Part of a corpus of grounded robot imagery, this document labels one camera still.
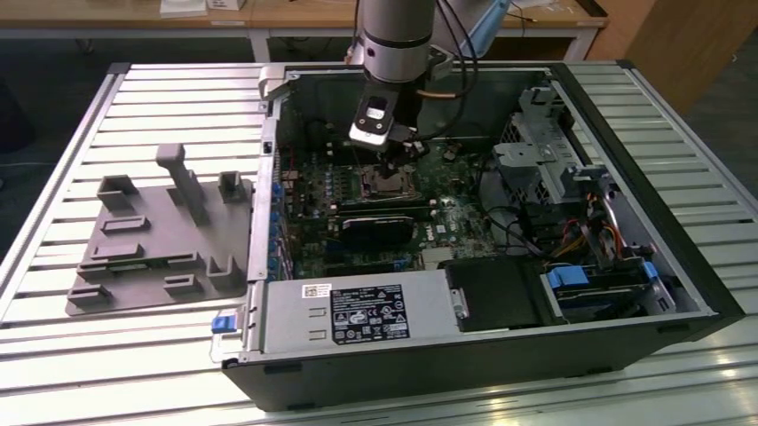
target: desk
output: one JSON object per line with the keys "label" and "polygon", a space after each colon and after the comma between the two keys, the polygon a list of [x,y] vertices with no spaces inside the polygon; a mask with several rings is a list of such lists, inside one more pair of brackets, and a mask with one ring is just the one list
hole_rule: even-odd
{"label": "desk", "polygon": [[160,0],[2,0],[0,38],[248,38],[253,2],[162,20]]}
{"label": "desk", "polygon": [[[271,37],[349,37],[355,0],[256,0],[249,20],[249,36],[257,62],[269,62]],[[525,22],[508,16],[497,37],[571,38],[565,60],[580,60],[592,45],[607,18],[592,17],[575,0],[557,0],[549,6],[523,10]]]}
{"label": "desk", "polygon": [[[269,62],[271,37],[349,37],[355,0],[246,0],[240,11],[162,20],[160,0],[4,0],[0,38],[248,38],[257,62]],[[571,38],[564,59],[579,60],[605,18],[581,9],[576,0],[523,10],[536,20],[508,17],[497,37]]]}

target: black rubber component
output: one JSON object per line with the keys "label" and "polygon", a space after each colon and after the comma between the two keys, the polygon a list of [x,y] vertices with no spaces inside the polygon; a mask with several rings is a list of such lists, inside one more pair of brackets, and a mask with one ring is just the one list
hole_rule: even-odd
{"label": "black rubber component", "polygon": [[628,59],[617,59],[615,61],[615,63],[623,68],[623,69],[636,69],[635,67],[635,63],[628,60]]}
{"label": "black rubber component", "polygon": [[460,331],[560,324],[549,314],[540,266],[541,261],[515,256],[445,262],[447,283],[463,291],[468,306],[468,317],[457,320]]}
{"label": "black rubber component", "polygon": [[372,35],[368,31],[363,31],[368,40],[375,42],[376,44],[381,45],[383,47],[389,47],[392,49],[411,49],[413,47],[420,46],[421,44],[427,43],[431,40],[431,33],[416,40],[409,40],[407,42],[397,42],[395,40],[384,40],[380,37]]}
{"label": "black rubber component", "polygon": [[126,74],[132,68],[129,62],[113,62],[108,67],[108,74]]}

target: warning label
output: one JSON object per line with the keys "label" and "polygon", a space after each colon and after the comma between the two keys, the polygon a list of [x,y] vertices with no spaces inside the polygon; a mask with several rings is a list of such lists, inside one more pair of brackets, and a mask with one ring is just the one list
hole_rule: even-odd
{"label": "warning label", "polygon": [[331,291],[331,339],[336,344],[407,339],[403,287],[348,288]]}

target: metal frame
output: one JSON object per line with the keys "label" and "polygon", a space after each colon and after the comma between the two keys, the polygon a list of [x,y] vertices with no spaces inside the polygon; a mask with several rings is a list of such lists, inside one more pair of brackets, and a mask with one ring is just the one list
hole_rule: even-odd
{"label": "metal frame", "polygon": [[[271,62],[268,39],[273,37],[351,37],[348,28],[246,28],[238,25],[217,28],[0,28],[0,39],[97,39],[97,38],[246,38],[256,62]],[[581,60],[596,36],[597,27],[525,28],[524,37],[571,38],[563,60]],[[503,28],[497,37],[521,37],[517,28]]]}
{"label": "metal frame", "polygon": [[[497,37],[509,38],[544,38],[559,37],[571,38],[571,44],[563,56],[563,60],[584,59],[592,41],[595,40],[597,27],[575,27],[575,28],[501,28],[497,31]],[[352,30],[349,28],[250,28],[249,42],[252,43],[252,51],[256,56],[256,62],[271,62],[271,54],[268,51],[268,39],[276,37],[351,37]]]}

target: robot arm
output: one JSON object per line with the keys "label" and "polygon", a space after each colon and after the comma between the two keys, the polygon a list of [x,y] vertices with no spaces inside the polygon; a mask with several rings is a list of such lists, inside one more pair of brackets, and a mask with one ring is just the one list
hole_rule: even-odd
{"label": "robot arm", "polygon": [[419,144],[408,145],[423,99],[459,97],[428,93],[425,83],[451,63],[449,52],[467,58],[484,54],[509,1],[360,1],[360,45],[352,47],[351,62],[363,64],[367,83],[349,136],[357,146],[384,153],[387,162],[407,148],[423,155]]}

